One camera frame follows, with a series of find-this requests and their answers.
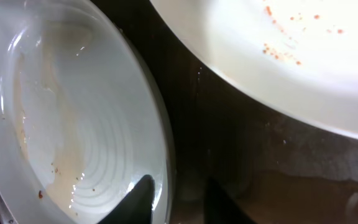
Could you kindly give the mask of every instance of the food stain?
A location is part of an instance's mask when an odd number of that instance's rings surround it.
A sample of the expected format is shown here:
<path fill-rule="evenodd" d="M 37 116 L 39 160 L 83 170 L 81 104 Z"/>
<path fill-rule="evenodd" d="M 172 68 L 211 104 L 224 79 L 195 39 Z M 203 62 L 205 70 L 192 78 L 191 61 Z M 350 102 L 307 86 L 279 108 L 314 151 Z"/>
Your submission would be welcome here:
<path fill-rule="evenodd" d="M 269 6 L 266 6 L 266 11 L 268 15 L 272 16 L 272 11 L 270 10 Z"/>
<path fill-rule="evenodd" d="M 16 132 L 16 138 L 19 142 L 22 155 L 25 159 L 29 158 L 27 152 L 27 143 L 24 131 L 24 120 L 25 114 L 22 102 L 22 85 L 21 85 L 21 74 L 24 64 L 24 54 L 20 54 L 16 62 L 14 80 L 13 80 L 13 107 L 14 107 L 14 127 Z"/>
<path fill-rule="evenodd" d="M 297 65 L 301 65 L 300 61 L 297 60 L 292 54 L 288 52 L 280 52 L 276 50 L 274 47 L 269 46 L 268 44 L 264 44 L 265 48 L 263 49 L 264 54 L 270 54 L 274 59 L 280 60 L 283 62 L 294 62 Z"/>
<path fill-rule="evenodd" d="M 55 68 L 56 55 L 64 55 L 70 60 L 77 57 L 92 40 L 92 32 L 85 27 L 51 22 L 43 33 L 40 46 L 43 53 L 42 86 L 55 95 L 56 109 L 64 123 L 60 126 L 62 144 L 55 148 L 53 166 L 55 178 L 47 185 L 46 193 L 70 217 L 75 217 L 74 206 L 76 185 L 85 169 L 83 146 L 77 133 L 77 114 L 71 101 L 58 82 Z"/>

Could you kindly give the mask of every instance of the dirty plate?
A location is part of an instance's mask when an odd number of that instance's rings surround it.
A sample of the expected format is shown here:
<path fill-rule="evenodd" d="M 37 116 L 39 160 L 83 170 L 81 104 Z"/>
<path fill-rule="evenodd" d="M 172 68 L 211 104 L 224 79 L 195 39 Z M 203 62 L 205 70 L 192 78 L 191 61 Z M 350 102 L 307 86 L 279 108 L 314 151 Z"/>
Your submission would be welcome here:
<path fill-rule="evenodd" d="M 163 110 L 92 3 L 0 0 L 0 194 L 18 223 L 96 223 L 145 174 L 168 222 Z"/>
<path fill-rule="evenodd" d="M 358 138 L 358 1 L 151 2 L 176 36 L 240 91 Z"/>

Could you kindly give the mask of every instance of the ceramic dish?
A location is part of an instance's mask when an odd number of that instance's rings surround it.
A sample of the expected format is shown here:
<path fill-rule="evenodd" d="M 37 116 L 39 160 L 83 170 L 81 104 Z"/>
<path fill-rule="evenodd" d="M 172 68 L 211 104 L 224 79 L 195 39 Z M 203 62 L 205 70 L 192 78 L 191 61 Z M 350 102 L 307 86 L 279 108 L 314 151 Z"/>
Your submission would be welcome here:
<path fill-rule="evenodd" d="M 176 36 L 240 91 L 358 138 L 358 1 L 151 2 Z"/>
<path fill-rule="evenodd" d="M 145 174 L 169 221 L 158 90 L 92 3 L 0 0 L 0 194 L 17 223 L 97 223 Z"/>

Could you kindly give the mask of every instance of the red food crumb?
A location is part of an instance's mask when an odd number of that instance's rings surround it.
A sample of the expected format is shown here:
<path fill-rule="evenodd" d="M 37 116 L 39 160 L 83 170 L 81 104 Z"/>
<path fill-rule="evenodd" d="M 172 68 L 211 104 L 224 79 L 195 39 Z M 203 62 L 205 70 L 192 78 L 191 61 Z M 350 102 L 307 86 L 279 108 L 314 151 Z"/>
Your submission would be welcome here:
<path fill-rule="evenodd" d="M 267 14 L 268 14 L 268 15 L 270 15 L 270 16 L 272 15 L 272 12 L 271 12 L 271 10 L 270 10 L 270 7 L 266 6 L 266 11 L 267 11 Z"/>

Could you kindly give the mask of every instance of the dark countertop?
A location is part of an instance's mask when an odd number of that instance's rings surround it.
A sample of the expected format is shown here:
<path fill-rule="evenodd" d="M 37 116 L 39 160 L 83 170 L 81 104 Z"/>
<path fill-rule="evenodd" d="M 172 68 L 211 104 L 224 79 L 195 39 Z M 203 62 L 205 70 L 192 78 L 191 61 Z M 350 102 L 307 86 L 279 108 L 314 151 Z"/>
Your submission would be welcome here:
<path fill-rule="evenodd" d="M 143 56 L 167 107 L 177 162 L 171 223 L 202 223 L 204 183 L 213 177 L 258 223 L 358 224 L 358 140 L 289 118 L 230 86 L 147 0 L 94 3 Z"/>

